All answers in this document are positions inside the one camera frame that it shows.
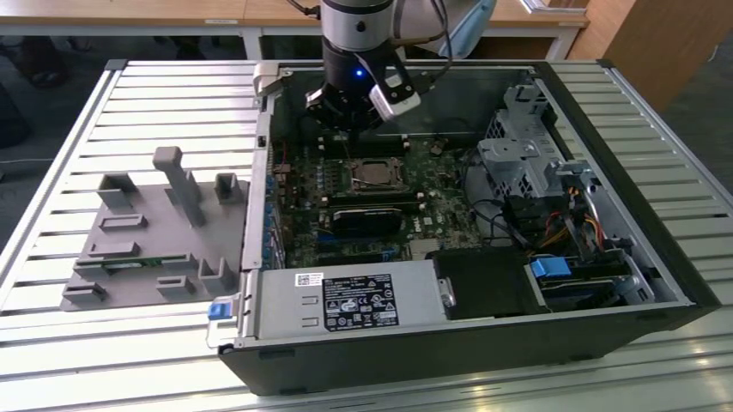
barcode sticker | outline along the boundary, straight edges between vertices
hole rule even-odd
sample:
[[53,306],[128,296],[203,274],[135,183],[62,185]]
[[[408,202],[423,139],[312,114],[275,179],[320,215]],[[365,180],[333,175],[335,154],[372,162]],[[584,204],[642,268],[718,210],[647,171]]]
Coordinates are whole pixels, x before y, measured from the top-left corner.
[[323,273],[296,273],[295,286],[320,286]]

white table leg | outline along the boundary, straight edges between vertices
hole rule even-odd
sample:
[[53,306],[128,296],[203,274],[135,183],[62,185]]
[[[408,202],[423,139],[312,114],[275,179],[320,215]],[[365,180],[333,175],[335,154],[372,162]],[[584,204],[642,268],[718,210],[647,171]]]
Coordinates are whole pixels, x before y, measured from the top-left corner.
[[261,60],[261,28],[260,27],[241,27],[239,32],[241,40],[244,41],[244,51],[247,53],[247,60]]
[[572,27],[559,31],[547,51],[547,60],[564,60],[578,32],[579,28]]

green circuit board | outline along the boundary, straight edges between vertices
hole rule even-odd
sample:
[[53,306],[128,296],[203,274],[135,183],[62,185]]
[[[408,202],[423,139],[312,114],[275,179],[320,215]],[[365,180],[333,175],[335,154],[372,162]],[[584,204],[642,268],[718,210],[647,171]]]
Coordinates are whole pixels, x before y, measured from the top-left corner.
[[410,150],[400,157],[380,159],[399,164],[400,186],[419,191],[423,207],[403,214],[399,231],[383,238],[337,239],[329,232],[317,206],[323,196],[347,197],[353,193],[349,166],[360,159],[323,160],[313,150],[303,150],[287,163],[280,183],[279,209],[283,216],[285,267],[305,268],[331,264],[411,260],[411,240],[435,239],[442,249],[480,245],[482,235],[471,219],[456,182],[464,148],[431,153],[432,137],[410,137]]

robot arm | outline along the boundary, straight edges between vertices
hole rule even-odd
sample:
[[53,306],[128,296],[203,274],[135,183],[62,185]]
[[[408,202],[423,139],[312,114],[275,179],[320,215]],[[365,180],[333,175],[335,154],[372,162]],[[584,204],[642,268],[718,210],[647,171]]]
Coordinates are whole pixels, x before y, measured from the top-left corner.
[[[317,9],[301,10],[319,16],[323,27],[325,79],[307,95],[307,110],[325,128],[355,138],[419,106],[420,94],[444,75],[452,58],[463,58],[478,43],[495,0],[447,4],[443,0],[320,0]],[[398,55],[403,45],[446,56],[444,69],[411,77]],[[387,68],[396,74],[387,77]]]

metal bracket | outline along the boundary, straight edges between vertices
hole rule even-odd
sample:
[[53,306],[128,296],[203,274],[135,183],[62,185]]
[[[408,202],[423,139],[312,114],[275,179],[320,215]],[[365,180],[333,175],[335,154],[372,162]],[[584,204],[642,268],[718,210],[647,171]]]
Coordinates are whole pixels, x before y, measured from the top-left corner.
[[272,93],[281,87],[280,79],[292,73],[287,70],[280,71],[279,63],[261,62],[253,66],[252,84],[253,93],[257,97]]

